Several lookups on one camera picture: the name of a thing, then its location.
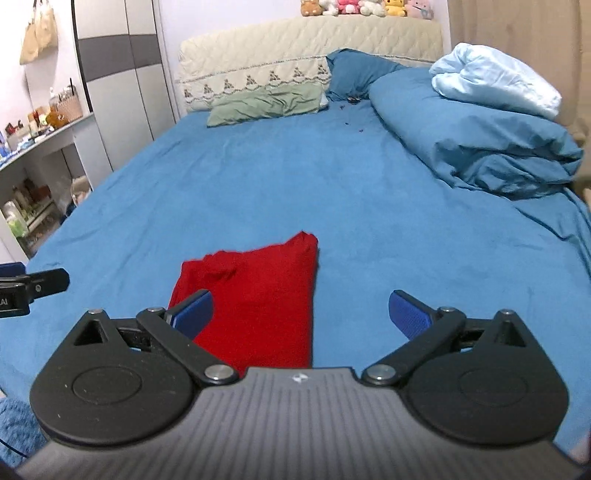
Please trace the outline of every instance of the metal screw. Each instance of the metal screw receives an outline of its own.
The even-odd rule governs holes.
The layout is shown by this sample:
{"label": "metal screw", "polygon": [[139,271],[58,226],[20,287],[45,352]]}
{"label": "metal screw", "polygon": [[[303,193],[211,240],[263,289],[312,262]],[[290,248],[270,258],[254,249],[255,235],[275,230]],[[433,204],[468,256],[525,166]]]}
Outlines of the metal screw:
{"label": "metal screw", "polygon": [[227,380],[234,375],[234,369],[229,365],[210,365],[205,369],[205,376],[211,380]]}
{"label": "metal screw", "polygon": [[372,365],[366,372],[368,377],[373,380],[391,380],[396,376],[396,370],[384,364]]}

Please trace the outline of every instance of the stuffed animal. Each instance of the stuffed animal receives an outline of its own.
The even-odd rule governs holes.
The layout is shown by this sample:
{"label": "stuffed animal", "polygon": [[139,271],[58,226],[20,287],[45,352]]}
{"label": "stuffed animal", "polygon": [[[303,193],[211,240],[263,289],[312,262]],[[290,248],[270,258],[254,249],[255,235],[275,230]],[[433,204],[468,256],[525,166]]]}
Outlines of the stuffed animal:
{"label": "stuffed animal", "polygon": [[324,8],[323,15],[339,15],[339,4],[337,0],[320,0],[320,6]]}
{"label": "stuffed animal", "polygon": [[384,0],[386,15],[395,17],[406,17],[406,9],[402,0]]}
{"label": "stuffed animal", "polygon": [[433,10],[431,10],[429,0],[408,0],[406,9],[409,17],[433,19]]}
{"label": "stuffed animal", "polygon": [[300,12],[303,17],[315,17],[322,15],[322,7],[318,0],[301,0]]}
{"label": "stuffed animal", "polygon": [[361,0],[359,7],[359,13],[366,17],[370,15],[377,15],[378,17],[386,16],[386,10],[384,10],[382,0]]}
{"label": "stuffed animal", "polygon": [[339,13],[358,14],[359,0],[339,0]]}

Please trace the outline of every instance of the red cloth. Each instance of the red cloth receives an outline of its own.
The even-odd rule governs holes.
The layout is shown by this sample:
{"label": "red cloth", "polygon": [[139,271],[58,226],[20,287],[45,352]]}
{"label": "red cloth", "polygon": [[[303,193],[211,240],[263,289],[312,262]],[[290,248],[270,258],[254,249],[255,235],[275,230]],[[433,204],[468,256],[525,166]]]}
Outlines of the red cloth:
{"label": "red cloth", "polygon": [[193,342],[236,368],[309,368],[318,240],[300,232],[282,245],[218,252],[183,263],[169,307],[200,288],[213,318]]}

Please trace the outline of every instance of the blue bed sheet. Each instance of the blue bed sheet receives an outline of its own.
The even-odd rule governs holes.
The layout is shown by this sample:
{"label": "blue bed sheet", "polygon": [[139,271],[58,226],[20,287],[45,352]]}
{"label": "blue bed sheet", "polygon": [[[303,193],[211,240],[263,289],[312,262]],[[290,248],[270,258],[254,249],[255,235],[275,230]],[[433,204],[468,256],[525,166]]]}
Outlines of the blue bed sheet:
{"label": "blue bed sheet", "polygon": [[28,317],[0,320],[3,390],[26,399],[85,310],[126,317],[166,305],[184,260],[305,230],[320,247],[315,366],[360,371],[402,345],[388,318],[395,288],[474,317],[509,307],[570,389],[558,444],[570,449],[583,436],[591,423],[589,217],[575,197],[513,202],[451,188],[367,101],[214,129],[206,117],[184,118],[111,175],[31,261],[29,271],[65,268],[72,284],[35,302]]}

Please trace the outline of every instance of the beige tote bag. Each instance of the beige tote bag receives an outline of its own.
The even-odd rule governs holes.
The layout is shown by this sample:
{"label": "beige tote bag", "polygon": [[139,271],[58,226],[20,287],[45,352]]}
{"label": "beige tote bag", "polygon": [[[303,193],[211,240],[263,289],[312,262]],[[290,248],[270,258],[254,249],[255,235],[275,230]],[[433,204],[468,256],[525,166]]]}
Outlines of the beige tote bag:
{"label": "beige tote bag", "polygon": [[27,29],[25,38],[22,42],[20,64],[25,65],[47,50],[56,48],[57,25],[53,9],[48,0],[40,0],[40,7],[37,8],[37,0],[33,3],[33,17]]}

